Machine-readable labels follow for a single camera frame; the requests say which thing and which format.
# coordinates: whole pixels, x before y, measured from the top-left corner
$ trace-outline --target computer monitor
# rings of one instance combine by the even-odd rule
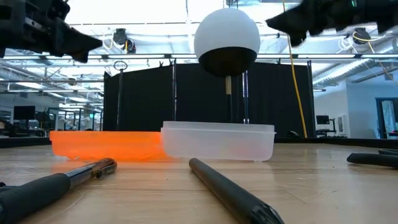
[[[35,106],[15,106],[14,120],[35,119]]]
[[[317,124],[330,124],[328,115],[317,115]]]

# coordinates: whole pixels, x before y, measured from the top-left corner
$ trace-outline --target black backdrop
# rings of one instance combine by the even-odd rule
[[[313,89],[307,66],[295,66],[308,137],[315,137]],[[276,137],[289,131],[304,136],[291,65],[255,63],[248,70],[249,120],[275,125]]]
[[[114,131],[119,75],[107,78],[104,90],[104,130]],[[124,73],[121,131],[160,131],[163,121],[173,120],[173,106],[171,66]]]
[[[177,121],[228,123],[225,78],[215,77],[199,64],[180,64],[176,69]],[[233,121],[243,123],[243,79],[233,77]]]
[[[123,80],[122,122],[125,131],[159,131],[163,121],[228,122],[225,79],[206,73],[199,64],[175,66],[176,99],[172,67],[126,72]],[[307,134],[314,137],[313,91],[306,66],[295,66]],[[105,75],[104,130],[116,130],[119,75]],[[234,123],[243,123],[243,79],[233,77]],[[273,124],[277,138],[288,131],[303,136],[299,104],[290,65],[255,63],[248,70],[251,124]]]

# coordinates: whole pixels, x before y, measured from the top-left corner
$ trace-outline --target wooden tabletop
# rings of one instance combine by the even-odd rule
[[[205,161],[273,206],[286,223],[396,223],[398,170],[346,162],[363,147],[277,144],[269,162]],[[49,146],[0,149],[0,181],[21,185],[82,166]],[[236,223],[187,160],[120,162],[22,223]]]

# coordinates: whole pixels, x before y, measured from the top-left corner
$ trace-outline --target orange container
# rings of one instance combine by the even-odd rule
[[[52,150],[70,159],[149,161],[167,158],[160,133],[135,131],[51,131]]]

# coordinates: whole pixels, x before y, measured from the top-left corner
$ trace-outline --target translucent plastic container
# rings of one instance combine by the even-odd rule
[[[271,125],[165,122],[162,128],[171,157],[267,161],[274,137]]]

